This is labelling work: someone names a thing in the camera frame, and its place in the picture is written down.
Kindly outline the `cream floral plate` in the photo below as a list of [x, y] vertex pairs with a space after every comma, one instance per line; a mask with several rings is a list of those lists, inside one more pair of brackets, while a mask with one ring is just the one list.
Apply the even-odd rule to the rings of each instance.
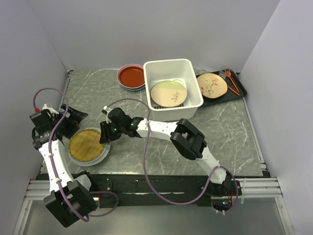
[[181, 105], [187, 98], [187, 89], [177, 81], [164, 80], [156, 83], [150, 91], [154, 103], [164, 108]]

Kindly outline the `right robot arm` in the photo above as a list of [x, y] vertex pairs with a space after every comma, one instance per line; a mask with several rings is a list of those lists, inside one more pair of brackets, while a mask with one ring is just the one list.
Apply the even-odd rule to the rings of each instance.
[[110, 143], [123, 134], [130, 138], [156, 138], [170, 141], [186, 159], [195, 161], [210, 177], [209, 191], [214, 196], [226, 196], [231, 190], [231, 175], [210, 152], [204, 134], [182, 118], [177, 122], [150, 121], [131, 118], [121, 108], [104, 107], [107, 120], [100, 123], [100, 143]]

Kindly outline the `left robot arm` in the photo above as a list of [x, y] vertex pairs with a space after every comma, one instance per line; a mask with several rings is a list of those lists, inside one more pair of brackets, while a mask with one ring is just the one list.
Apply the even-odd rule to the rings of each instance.
[[70, 139], [78, 130], [87, 113], [62, 105], [69, 111], [69, 117], [45, 104], [30, 115], [35, 125], [32, 130], [33, 147], [44, 158], [49, 176], [50, 194], [44, 204], [51, 214], [65, 228], [78, 220], [89, 221], [89, 213], [96, 209], [93, 195], [97, 191], [96, 182], [86, 171], [73, 178], [65, 161], [63, 138]]

